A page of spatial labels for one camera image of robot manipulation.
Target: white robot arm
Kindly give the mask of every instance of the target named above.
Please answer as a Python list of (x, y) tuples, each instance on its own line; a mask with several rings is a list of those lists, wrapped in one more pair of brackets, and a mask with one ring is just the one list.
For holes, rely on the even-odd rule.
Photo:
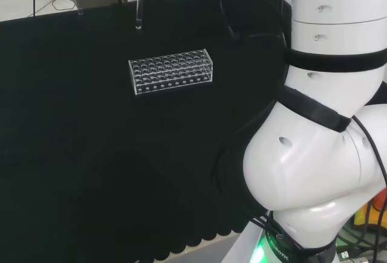
[[(291, 47), (298, 53), (349, 60), (387, 48), (384, 0), (292, 1)], [(342, 117), (356, 115), (387, 165), (387, 105), (364, 107), (382, 83), (385, 66), (343, 68), (320, 71), (290, 65), (285, 86)], [(255, 199), (274, 211), (275, 221), (298, 244), (324, 248), (386, 186), (375, 153), (356, 122), (335, 131), (300, 115), (302, 107), (275, 104), (246, 149), (244, 176)], [(262, 247), (270, 263), (294, 262), (270, 247), (266, 238)], [(339, 262), (338, 257), (327, 263), (331, 262)]]

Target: green light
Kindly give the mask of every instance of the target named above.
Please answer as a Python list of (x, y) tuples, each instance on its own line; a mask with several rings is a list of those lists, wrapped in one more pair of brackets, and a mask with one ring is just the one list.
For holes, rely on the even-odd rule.
[(255, 249), (253, 256), (250, 260), (250, 263), (261, 263), (264, 259), (265, 252), (261, 245), (258, 245)]

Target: black table surface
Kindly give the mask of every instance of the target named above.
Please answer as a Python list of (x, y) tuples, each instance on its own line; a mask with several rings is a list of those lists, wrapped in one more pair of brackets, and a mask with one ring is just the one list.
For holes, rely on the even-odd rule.
[[(278, 30), (257, 0), (227, 12), (238, 30)], [(133, 2), (0, 23), (1, 262), (163, 259), (247, 224), (210, 175), (275, 96), (281, 43), (233, 44), (218, 0), (148, 0), (134, 21)], [(203, 48), (212, 84), (134, 95), (128, 60)], [(259, 123), (222, 159), (236, 200)]]

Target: yellow object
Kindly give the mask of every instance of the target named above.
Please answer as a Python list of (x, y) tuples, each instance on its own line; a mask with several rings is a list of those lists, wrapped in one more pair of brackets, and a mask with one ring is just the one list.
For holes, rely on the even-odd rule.
[[(362, 226), (365, 223), (365, 215), (367, 212), (367, 205), (364, 205), (360, 210), (355, 213), (355, 226)], [(380, 212), (376, 210), (373, 206), (371, 206), (371, 211), (369, 213), (368, 224), (377, 225), (377, 221), (379, 219)], [(382, 227), (387, 229), (387, 211), (383, 214)]]

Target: black strap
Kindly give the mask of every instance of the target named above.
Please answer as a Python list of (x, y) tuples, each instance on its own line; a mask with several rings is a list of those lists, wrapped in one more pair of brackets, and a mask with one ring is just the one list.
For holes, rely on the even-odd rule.
[(285, 62), (294, 67), (310, 71), (355, 73), (384, 66), (387, 63), (387, 48), (375, 53), (341, 56), (287, 50), (285, 52)]
[(350, 118), (288, 86), (280, 90), (278, 102), (298, 115), (336, 132), (345, 131), (351, 123)]

